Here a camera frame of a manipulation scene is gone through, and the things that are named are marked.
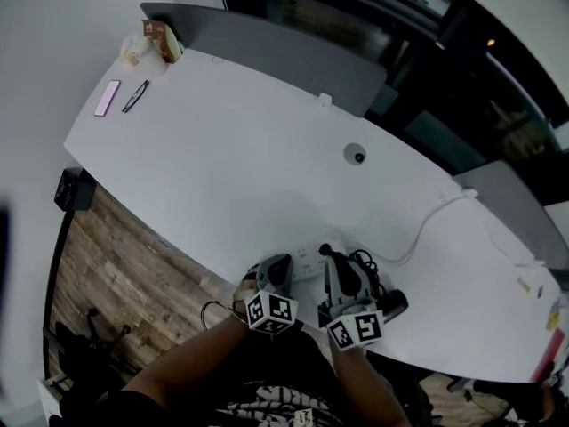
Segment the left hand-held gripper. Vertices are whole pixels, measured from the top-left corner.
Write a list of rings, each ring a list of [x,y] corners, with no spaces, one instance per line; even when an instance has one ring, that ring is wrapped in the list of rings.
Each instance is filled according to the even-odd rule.
[[[248,302],[245,311],[251,330],[264,334],[280,334],[296,321],[298,302],[292,298],[293,258],[276,254],[252,268],[256,274],[258,292]]]

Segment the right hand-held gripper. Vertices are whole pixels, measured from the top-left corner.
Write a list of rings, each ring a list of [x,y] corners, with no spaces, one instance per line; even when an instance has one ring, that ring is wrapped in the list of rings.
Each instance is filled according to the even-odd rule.
[[[340,252],[326,256],[325,291],[329,302],[319,307],[319,322],[340,351],[362,348],[381,339],[383,312],[369,297],[373,290],[368,267],[359,256]]]

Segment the person's left hand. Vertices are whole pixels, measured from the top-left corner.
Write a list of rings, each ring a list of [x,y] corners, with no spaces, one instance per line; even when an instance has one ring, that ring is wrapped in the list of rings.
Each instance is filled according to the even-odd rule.
[[[258,292],[256,274],[251,272],[244,276],[233,293],[233,303],[248,302]]]

